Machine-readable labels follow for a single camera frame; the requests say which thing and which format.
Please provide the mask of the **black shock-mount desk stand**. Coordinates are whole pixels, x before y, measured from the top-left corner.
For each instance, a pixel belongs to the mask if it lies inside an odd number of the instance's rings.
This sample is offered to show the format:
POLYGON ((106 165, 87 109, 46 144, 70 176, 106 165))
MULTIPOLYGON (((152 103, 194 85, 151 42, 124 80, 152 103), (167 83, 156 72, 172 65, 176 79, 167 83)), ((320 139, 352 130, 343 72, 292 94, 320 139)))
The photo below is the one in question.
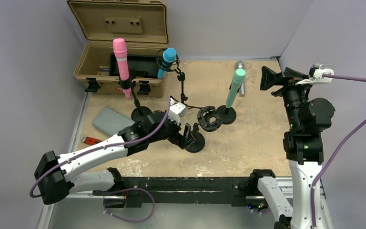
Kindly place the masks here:
POLYGON ((213 132, 219 129, 221 125, 222 120, 215 106, 201 108, 197 113, 197 123, 193 125, 193 129, 189 132, 185 150, 190 153, 202 151, 205 147, 205 137, 199 132, 200 128, 206 132, 213 132))

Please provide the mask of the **silver grey microphone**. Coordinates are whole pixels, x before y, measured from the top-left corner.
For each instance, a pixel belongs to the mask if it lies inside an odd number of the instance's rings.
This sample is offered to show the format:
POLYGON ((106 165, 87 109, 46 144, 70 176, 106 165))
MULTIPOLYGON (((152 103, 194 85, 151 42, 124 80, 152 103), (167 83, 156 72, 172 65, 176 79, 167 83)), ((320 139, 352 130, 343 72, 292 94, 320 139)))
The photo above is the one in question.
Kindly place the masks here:
POLYGON ((243 61, 237 61, 236 62, 236 69, 237 70, 241 70, 241 85, 238 89, 238 93, 240 97, 244 97, 245 96, 245 69, 244 69, 244 62, 243 61))

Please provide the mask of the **mint green microphone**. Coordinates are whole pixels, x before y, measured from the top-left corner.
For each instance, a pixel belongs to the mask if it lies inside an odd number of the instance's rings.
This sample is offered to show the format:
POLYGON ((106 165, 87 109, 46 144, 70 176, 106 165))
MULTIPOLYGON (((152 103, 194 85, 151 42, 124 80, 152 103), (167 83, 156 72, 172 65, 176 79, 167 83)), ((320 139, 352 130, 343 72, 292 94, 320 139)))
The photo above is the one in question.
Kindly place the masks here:
POLYGON ((230 108, 234 103, 238 89, 241 85, 241 82, 240 82, 241 75, 242 75, 241 70, 235 70, 233 77, 232 77, 229 93, 228 93, 228 96, 226 99, 226 104, 225 104, 226 108, 230 108))

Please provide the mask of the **black clip desk stand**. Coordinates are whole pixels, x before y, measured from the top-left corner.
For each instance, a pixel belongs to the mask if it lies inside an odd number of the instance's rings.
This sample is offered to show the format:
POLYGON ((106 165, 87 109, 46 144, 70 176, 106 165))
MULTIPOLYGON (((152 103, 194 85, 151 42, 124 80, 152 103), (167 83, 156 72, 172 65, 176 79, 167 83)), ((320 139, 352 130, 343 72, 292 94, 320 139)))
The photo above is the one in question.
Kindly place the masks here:
POLYGON ((236 120, 236 111, 232 107, 226 108, 225 105, 221 105, 216 111, 224 125, 232 124, 236 120))

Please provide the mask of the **blue microphone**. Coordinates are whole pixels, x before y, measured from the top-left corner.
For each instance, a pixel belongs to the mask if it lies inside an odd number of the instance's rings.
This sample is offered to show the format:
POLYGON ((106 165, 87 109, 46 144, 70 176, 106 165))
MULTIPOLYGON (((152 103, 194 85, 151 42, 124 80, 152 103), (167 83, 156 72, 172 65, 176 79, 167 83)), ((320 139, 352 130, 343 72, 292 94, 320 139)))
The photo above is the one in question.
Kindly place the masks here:
POLYGON ((175 61, 177 56, 177 52, 174 48, 170 47, 163 51, 161 62, 160 62, 160 68, 157 73, 158 79, 163 79, 166 73, 166 70, 168 67, 175 61))

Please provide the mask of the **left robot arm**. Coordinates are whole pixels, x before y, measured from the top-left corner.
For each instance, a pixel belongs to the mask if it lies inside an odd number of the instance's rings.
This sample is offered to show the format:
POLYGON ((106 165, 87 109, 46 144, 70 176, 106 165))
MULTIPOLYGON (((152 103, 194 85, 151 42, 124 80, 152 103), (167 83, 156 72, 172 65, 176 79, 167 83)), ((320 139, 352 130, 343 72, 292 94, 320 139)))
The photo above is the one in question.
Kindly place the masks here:
POLYGON ((180 134, 181 124, 172 119, 171 114, 170 110, 153 112, 84 150, 61 155, 54 151, 44 153, 34 171, 36 181, 29 196, 42 198, 45 205, 57 203, 77 187, 75 179, 82 173, 108 161, 144 151, 154 142, 168 140, 186 149, 195 141, 192 127, 186 124, 180 134))

